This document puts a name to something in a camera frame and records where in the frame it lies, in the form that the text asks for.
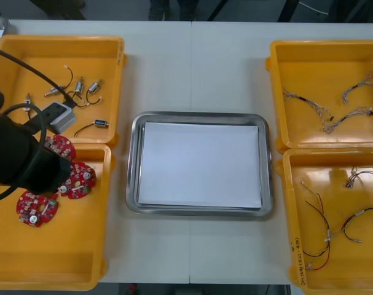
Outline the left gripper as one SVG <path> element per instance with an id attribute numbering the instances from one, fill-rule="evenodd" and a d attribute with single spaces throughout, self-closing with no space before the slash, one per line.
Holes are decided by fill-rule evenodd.
<path id="1" fill-rule="evenodd" d="M 39 160 L 20 187 L 34 194 L 55 193 L 72 172 L 73 144 L 62 135 L 48 136 Z"/>

